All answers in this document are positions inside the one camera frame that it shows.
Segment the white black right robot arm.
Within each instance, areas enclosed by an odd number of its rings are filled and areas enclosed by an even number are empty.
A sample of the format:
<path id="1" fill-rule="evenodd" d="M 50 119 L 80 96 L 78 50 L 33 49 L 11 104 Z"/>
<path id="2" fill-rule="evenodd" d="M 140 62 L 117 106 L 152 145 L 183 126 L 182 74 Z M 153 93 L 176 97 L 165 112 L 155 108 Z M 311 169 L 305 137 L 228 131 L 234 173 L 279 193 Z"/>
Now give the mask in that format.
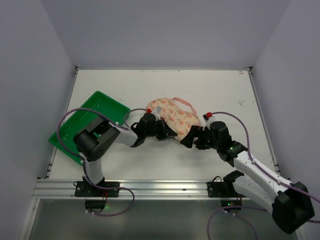
<path id="1" fill-rule="evenodd" d="M 224 122 L 193 125 L 180 143 L 187 148 L 216 150 L 236 169 L 224 177 L 227 186 L 263 207 L 283 232 L 291 234 L 315 216 L 307 187 L 281 177 L 253 157 L 247 147 L 232 139 Z"/>

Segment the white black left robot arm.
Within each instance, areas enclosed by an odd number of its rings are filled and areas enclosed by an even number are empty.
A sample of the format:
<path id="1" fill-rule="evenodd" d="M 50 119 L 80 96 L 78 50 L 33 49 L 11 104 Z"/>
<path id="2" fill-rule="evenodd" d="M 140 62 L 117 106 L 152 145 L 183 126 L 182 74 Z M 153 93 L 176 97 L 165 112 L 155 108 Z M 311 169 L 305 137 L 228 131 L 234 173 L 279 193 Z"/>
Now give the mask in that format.
<path id="1" fill-rule="evenodd" d="M 162 141 L 177 137 L 165 120 L 154 113 L 145 113 L 139 122 L 129 128 L 119 126 L 98 116 L 73 137 L 80 156 L 84 158 L 84 177 L 93 185 L 104 180 L 102 157 L 113 143 L 131 148 L 142 145 L 146 138 L 155 137 Z"/>

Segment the floral pink laundry bag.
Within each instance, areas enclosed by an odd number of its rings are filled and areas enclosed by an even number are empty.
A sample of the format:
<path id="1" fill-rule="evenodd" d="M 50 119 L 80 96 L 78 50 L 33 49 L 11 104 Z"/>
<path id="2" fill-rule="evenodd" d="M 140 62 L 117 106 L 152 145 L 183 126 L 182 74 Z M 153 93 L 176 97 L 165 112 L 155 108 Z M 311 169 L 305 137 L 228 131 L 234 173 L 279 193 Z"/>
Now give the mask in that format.
<path id="1" fill-rule="evenodd" d="M 200 126 L 201 121 L 192 105 L 178 97 L 158 98 L 152 100 L 147 109 L 161 107 L 159 116 L 177 134 L 175 139 L 181 141 L 187 136 L 192 126 Z"/>

